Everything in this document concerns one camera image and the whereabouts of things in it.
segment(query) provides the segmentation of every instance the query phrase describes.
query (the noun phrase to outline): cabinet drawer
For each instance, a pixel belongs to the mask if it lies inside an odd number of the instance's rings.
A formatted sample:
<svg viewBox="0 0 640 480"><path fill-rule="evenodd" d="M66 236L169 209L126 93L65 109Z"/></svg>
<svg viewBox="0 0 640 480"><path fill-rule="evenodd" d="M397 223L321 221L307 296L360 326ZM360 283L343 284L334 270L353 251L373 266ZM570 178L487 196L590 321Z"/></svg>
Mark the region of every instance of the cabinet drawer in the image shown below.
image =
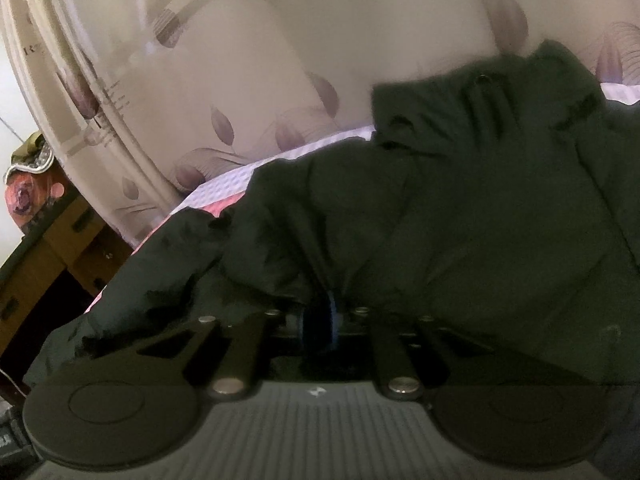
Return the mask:
<svg viewBox="0 0 640 480"><path fill-rule="evenodd" d="M95 296L111 281L131 250L114 231L105 227L68 270L84 290Z"/></svg>
<svg viewBox="0 0 640 480"><path fill-rule="evenodd" d="M64 269L64 262L46 241L40 240L0 285L0 354Z"/></svg>
<svg viewBox="0 0 640 480"><path fill-rule="evenodd" d="M62 260L71 266L84 251L105 223L88 202L78 196L44 233L49 243Z"/></svg>

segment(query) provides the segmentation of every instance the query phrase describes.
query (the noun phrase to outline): metal screw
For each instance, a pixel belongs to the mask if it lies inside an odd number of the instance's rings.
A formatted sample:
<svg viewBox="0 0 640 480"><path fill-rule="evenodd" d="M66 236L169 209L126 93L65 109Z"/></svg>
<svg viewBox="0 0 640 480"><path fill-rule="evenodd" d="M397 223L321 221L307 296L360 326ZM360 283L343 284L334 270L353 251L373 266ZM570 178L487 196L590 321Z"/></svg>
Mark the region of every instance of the metal screw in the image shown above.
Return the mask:
<svg viewBox="0 0 640 480"><path fill-rule="evenodd" d="M214 382L212 389L220 395L235 395L244 390L244 383L236 377L224 377Z"/></svg>
<svg viewBox="0 0 640 480"><path fill-rule="evenodd" d="M396 377L389 381L389 389L395 394L414 394L420 382L413 377Z"/></svg>

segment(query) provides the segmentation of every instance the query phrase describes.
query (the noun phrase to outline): logo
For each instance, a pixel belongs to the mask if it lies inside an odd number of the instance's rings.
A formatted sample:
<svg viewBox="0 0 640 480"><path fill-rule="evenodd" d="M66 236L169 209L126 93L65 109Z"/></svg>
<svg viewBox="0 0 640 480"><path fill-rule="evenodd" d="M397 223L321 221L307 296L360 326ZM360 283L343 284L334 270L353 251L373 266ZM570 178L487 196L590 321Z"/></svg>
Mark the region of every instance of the logo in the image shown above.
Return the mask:
<svg viewBox="0 0 640 480"><path fill-rule="evenodd" d="M9 444L13 444L14 441L7 434L0 435L0 447L8 446Z"/></svg>
<svg viewBox="0 0 640 480"><path fill-rule="evenodd" d="M326 393L326 390L322 386L316 386L315 388L311 388L310 390L307 390L307 391L310 395L313 395L316 399L318 397L322 397Z"/></svg>

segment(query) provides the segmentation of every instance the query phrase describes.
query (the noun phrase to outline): jacket sleeve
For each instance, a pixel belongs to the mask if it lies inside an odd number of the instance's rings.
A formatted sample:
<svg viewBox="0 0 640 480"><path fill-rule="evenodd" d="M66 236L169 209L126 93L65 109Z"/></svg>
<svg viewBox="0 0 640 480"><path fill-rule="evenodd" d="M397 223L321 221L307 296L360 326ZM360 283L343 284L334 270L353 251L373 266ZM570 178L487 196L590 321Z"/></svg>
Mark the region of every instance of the jacket sleeve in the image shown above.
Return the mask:
<svg viewBox="0 0 640 480"><path fill-rule="evenodd" d="M609 101L602 113L603 121L586 124L577 137L578 158L640 266L640 103Z"/></svg>
<svg viewBox="0 0 640 480"><path fill-rule="evenodd" d="M94 307L54 330L24 376L33 387L64 363L91 356L95 343L160 332L182 317L191 289L220 258L231 213L215 219L184 209L131 256Z"/></svg>

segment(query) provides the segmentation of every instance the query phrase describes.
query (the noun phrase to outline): dark green jacket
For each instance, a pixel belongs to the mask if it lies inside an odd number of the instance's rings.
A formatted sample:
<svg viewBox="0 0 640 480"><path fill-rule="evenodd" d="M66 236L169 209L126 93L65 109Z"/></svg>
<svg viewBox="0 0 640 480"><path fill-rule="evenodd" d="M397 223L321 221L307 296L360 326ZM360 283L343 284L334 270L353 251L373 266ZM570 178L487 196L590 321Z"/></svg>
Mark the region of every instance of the dark green jacket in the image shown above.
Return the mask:
<svg viewBox="0 0 640 480"><path fill-rule="evenodd" d="M640 379L640 110L545 43L376 88L377 133L254 174L220 219L184 210L84 316L35 384L97 340L334 290L432 314L596 381Z"/></svg>

